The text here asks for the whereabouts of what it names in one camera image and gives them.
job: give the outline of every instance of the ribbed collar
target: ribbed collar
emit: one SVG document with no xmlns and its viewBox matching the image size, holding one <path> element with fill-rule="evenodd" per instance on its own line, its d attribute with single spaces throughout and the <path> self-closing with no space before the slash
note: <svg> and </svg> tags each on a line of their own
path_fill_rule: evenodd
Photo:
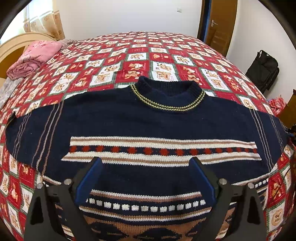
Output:
<svg viewBox="0 0 296 241">
<path fill-rule="evenodd" d="M 205 92 L 194 81 L 164 82 L 141 76 L 131 88 L 144 103 L 167 111 L 191 110 L 205 96 Z"/>
</svg>

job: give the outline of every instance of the floral curtain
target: floral curtain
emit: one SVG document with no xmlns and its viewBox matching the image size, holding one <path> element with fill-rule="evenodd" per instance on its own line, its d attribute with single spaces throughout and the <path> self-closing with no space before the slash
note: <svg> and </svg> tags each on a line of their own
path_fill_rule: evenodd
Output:
<svg viewBox="0 0 296 241">
<path fill-rule="evenodd" d="M 56 0 L 32 0 L 24 9 L 25 32 L 51 35 L 56 40 L 65 38 Z"/>
</svg>

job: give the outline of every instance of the black bag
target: black bag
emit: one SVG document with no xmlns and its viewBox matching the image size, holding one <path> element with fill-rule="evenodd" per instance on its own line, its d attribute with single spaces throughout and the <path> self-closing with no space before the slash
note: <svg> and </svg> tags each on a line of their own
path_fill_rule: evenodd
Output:
<svg viewBox="0 0 296 241">
<path fill-rule="evenodd" d="M 246 76 L 264 93 L 270 89 L 279 74 L 279 64 L 275 58 L 265 51 L 258 52 L 254 62 L 246 72 Z"/>
</svg>

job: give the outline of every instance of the knit sweater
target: knit sweater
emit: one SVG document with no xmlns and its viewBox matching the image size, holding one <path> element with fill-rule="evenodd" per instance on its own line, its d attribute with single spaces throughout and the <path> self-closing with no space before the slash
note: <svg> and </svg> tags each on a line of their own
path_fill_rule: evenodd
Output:
<svg viewBox="0 0 296 241">
<path fill-rule="evenodd" d="M 102 159 L 104 171 L 80 206 L 98 238 L 190 240 L 215 199 L 202 175 L 190 175 L 189 160 L 197 156 L 232 184 L 262 188 L 288 136 L 276 117 L 207 96 L 195 82 L 140 77 L 124 89 L 83 93 L 11 118 L 6 139 L 13 157 L 49 185 Z"/>
</svg>

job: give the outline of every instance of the door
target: door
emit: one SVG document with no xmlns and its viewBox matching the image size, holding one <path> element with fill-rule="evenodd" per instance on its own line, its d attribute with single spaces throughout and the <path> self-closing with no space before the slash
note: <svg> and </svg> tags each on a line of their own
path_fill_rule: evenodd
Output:
<svg viewBox="0 0 296 241">
<path fill-rule="evenodd" d="M 226 56 L 237 15 L 237 0 L 211 0 L 205 43 Z"/>
</svg>

